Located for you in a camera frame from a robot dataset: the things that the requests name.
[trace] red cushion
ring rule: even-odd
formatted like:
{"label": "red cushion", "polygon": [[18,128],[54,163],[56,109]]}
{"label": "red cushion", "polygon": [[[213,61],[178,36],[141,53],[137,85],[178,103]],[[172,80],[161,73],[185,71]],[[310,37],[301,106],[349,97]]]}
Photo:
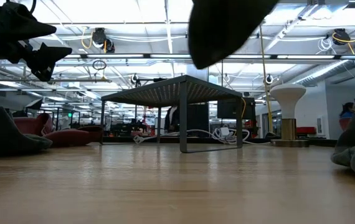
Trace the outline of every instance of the red cushion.
{"label": "red cushion", "polygon": [[86,126],[78,128],[80,131],[88,131],[90,133],[91,142],[99,142],[103,135],[103,129],[99,126]]}
{"label": "red cushion", "polygon": [[22,134],[36,134],[42,136],[40,133],[43,128],[43,124],[36,118],[14,118],[18,130]]}
{"label": "red cushion", "polygon": [[44,133],[50,133],[53,128],[52,118],[47,113],[40,114],[37,118],[14,118],[13,120],[22,134],[42,136],[42,130]]}
{"label": "red cushion", "polygon": [[91,143],[89,132],[74,129],[55,131],[44,137],[53,141],[52,147],[84,146]]}

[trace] metal table leg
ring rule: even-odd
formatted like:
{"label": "metal table leg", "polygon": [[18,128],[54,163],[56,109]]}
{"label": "metal table leg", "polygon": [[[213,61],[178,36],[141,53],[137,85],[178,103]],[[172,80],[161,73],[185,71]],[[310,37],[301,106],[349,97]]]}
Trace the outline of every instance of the metal table leg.
{"label": "metal table leg", "polygon": [[242,99],[236,98],[236,121],[235,121],[235,129],[237,135],[237,147],[242,148]]}
{"label": "metal table leg", "polygon": [[157,143],[161,142],[161,108],[158,108]]}
{"label": "metal table leg", "polygon": [[180,83],[180,99],[179,99],[179,131],[180,131],[180,151],[187,151],[187,82]]}
{"label": "metal table leg", "polygon": [[189,151],[187,149],[187,83],[181,83],[180,85],[180,151],[183,153],[195,153],[195,152],[212,152],[212,151],[222,151],[228,149],[241,149],[242,148],[242,99],[237,98],[237,121],[236,121],[236,129],[237,129],[237,146],[228,147],[222,149],[206,149],[206,150],[197,150],[197,151]]}
{"label": "metal table leg", "polygon": [[100,139],[100,144],[103,144],[103,136],[104,136],[104,109],[105,109],[105,101],[102,101],[102,117],[100,118],[100,127],[103,129],[102,138]]}

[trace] person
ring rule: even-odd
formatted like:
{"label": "person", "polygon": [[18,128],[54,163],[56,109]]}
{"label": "person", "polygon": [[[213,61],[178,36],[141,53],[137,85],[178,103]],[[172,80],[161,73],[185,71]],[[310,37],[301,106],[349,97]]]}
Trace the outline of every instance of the person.
{"label": "person", "polygon": [[353,103],[348,102],[342,106],[342,112],[339,114],[339,118],[352,118],[355,110],[353,108]]}
{"label": "person", "polygon": [[172,106],[165,117],[164,130],[171,133],[179,131],[179,107]]}

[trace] white cable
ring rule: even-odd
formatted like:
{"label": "white cable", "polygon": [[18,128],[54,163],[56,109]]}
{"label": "white cable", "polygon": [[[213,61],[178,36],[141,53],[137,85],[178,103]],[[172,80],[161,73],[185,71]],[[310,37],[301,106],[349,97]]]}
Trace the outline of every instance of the white cable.
{"label": "white cable", "polygon": [[[192,132],[192,131],[199,131],[199,132],[210,134],[213,139],[218,140],[218,141],[220,141],[223,144],[231,144],[231,145],[237,144],[237,137],[233,136],[233,132],[230,132],[229,135],[223,137],[221,135],[220,128],[216,128],[213,133],[210,133],[210,132],[205,131],[205,130],[200,130],[200,129],[187,130],[187,132]],[[243,129],[243,132],[247,133],[246,137],[243,138],[243,140],[242,140],[243,142],[248,143],[248,144],[257,144],[257,143],[246,141],[247,138],[250,136],[250,132],[248,130],[246,130],[246,129]],[[173,135],[177,135],[177,134],[179,134],[179,132],[167,133],[167,134],[161,135],[161,137],[162,136],[173,136]],[[137,136],[135,136],[133,138],[133,140],[135,141],[136,144],[140,144],[140,143],[142,143],[142,142],[144,142],[146,140],[154,139],[156,137],[157,136],[151,136],[151,137],[143,138],[143,137],[137,135]]]}

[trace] tangled cable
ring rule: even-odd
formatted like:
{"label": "tangled cable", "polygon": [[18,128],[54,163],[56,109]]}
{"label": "tangled cable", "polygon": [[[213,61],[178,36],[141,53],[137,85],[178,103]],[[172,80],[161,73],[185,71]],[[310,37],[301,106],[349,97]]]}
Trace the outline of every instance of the tangled cable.
{"label": "tangled cable", "polygon": [[[222,131],[220,130],[220,128],[216,128],[213,133],[210,133],[210,132],[205,131],[205,130],[200,130],[200,129],[192,129],[192,130],[187,130],[187,131],[188,132],[199,131],[199,132],[210,134],[213,139],[218,140],[218,141],[220,141],[223,144],[230,144],[230,145],[237,144],[237,137],[233,135],[234,134],[233,131],[236,131],[235,129],[229,129],[229,131],[231,131],[231,132],[227,136],[222,136]],[[246,130],[246,129],[243,129],[242,131],[247,133],[246,137],[243,138],[243,140],[242,140],[243,142],[248,143],[248,144],[259,144],[259,143],[253,143],[253,142],[246,141],[247,138],[250,136],[250,132],[248,130]],[[161,137],[162,136],[175,136],[177,134],[179,134],[179,132],[164,134],[164,135],[161,135]],[[157,136],[151,136],[151,137],[143,138],[143,137],[137,135],[137,136],[135,136],[133,138],[133,140],[135,141],[136,144],[140,144],[140,143],[142,143],[142,142],[144,142],[146,140],[153,139],[153,138],[156,138],[156,137]]]}
{"label": "tangled cable", "polygon": [[319,42],[317,43],[317,46],[320,51],[317,52],[316,54],[319,54],[321,52],[325,52],[325,51],[331,49],[333,46],[333,41],[330,38],[320,39]]}

